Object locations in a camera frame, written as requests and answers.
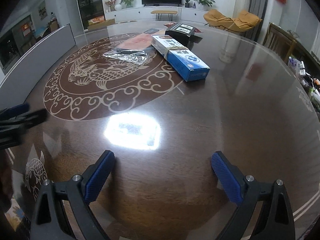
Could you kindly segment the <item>dark glass display cabinet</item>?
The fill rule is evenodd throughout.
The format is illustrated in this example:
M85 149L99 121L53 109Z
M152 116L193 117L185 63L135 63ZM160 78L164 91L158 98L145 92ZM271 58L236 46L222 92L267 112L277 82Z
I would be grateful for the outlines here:
M84 30L105 20L103 0L77 0Z

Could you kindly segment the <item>red flower vase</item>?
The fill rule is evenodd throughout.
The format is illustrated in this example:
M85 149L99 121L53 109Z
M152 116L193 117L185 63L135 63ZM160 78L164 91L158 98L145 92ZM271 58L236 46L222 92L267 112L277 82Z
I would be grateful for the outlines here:
M108 11L115 11L115 6L118 0L107 0L105 4L107 5Z

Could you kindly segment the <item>white tv cabinet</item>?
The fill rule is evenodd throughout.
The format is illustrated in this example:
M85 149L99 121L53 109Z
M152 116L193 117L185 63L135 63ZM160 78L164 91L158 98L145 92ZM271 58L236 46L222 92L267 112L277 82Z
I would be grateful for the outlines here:
M204 10L185 7L132 7L106 12L105 19L114 18L116 23L153 20L207 24L203 18L205 13Z

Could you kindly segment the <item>green potted plant left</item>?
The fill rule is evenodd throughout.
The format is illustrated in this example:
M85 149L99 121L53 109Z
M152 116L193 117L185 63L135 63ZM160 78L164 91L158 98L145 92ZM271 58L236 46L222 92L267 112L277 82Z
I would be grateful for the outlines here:
M136 1L136 0L121 0L121 1L120 1L120 4L121 4L122 6L125 6L126 8L131 8L131 7L133 7L135 1Z

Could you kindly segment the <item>pink packet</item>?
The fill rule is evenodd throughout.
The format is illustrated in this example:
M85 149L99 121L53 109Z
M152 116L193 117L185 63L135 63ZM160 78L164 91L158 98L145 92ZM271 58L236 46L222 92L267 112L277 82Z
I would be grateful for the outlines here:
M162 34L165 34L164 29L148 29L104 52L103 56L141 66L157 55L156 49L152 46L152 36Z

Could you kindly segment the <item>grey curtain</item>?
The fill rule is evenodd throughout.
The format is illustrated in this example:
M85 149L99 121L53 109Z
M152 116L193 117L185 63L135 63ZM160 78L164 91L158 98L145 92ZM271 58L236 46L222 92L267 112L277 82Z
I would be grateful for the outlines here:
M247 36L247 38L254 42L258 41L258 37L260 35L263 20L266 14L267 1L268 0L251 0L250 2L249 12L261 19L260 23L258 23L253 29L251 29L249 31L249 35Z

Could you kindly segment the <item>cluttered side table items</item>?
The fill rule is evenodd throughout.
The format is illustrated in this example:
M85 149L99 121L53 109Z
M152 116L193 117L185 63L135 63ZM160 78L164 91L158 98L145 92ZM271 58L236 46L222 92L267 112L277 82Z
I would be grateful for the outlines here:
M287 65L305 90L310 104L319 119L319 79L312 77L311 74L306 71L304 62L294 57L288 57Z

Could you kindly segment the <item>wooden dining chair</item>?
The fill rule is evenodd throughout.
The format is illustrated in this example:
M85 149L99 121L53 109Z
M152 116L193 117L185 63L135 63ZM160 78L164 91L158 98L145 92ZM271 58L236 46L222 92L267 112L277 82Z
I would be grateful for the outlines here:
M296 45L297 41L292 35L281 29L281 27L269 23L263 46L274 51L285 64L288 63Z

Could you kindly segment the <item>cardboard box on floor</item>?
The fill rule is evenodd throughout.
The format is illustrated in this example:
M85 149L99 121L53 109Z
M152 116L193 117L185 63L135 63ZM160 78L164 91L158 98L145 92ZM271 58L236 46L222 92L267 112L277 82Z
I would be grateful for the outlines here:
M99 22L99 23L95 23L95 24L89 25L87 29L88 29L88 31L103 29L103 28L106 28L106 27L108 27L110 25L114 25L115 23L116 23L115 19L112 18L112 19L104 20L104 21Z

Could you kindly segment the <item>red packet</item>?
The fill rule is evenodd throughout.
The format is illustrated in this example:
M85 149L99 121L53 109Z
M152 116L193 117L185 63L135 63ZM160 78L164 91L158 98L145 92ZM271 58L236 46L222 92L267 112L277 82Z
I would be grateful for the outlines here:
M167 31L175 31L179 33L183 33L186 35L193 35L194 33L201 33L201 31L191 25L187 25L184 23L167 23L165 24L167 27Z

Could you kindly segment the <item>black soap bar box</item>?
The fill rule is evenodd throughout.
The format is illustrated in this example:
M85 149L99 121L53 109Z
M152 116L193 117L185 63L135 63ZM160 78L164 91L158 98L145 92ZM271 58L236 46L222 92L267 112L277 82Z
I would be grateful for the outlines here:
M196 28L187 25L184 23L174 23L167 28L165 35L170 36L175 39L177 42L180 42L182 45L186 46L191 37L194 36Z

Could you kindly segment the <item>orange lounge chair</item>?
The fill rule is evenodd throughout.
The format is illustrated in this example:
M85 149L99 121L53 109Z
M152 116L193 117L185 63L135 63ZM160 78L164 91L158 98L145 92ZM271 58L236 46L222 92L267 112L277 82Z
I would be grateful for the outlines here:
M231 33L244 33L253 29L262 19L257 15L242 10L236 18L227 17L216 9L204 14L204 20L210 27L225 30Z

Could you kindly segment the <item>green potted plant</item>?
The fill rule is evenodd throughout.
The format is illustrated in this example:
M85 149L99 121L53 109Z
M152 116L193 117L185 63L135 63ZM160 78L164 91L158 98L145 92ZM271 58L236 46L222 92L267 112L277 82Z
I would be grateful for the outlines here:
M136 1L136 0L121 0L121 1L120 1L120 4L121 4L122 6L125 6L126 8L131 8L131 7L133 7L135 1Z
M208 6L208 7L212 7L213 4L215 3L214 0L194 0L196 1L198 4L201 4L202 6Z

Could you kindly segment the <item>blue white long box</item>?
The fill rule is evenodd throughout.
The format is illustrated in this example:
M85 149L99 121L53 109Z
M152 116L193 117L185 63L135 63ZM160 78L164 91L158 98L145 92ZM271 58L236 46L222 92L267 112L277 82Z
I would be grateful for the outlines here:
M169 35L152 35L151 45L172 65L184 81L206 79L210 67Z

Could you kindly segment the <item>green potted plant right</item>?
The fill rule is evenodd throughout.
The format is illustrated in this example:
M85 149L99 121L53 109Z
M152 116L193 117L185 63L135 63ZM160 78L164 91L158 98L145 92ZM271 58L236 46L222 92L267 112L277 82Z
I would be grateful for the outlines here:
M202 6L208 6L208 7L212 7L213 4L215 3L214 0L194 0L196 1L198 4L201 4Z

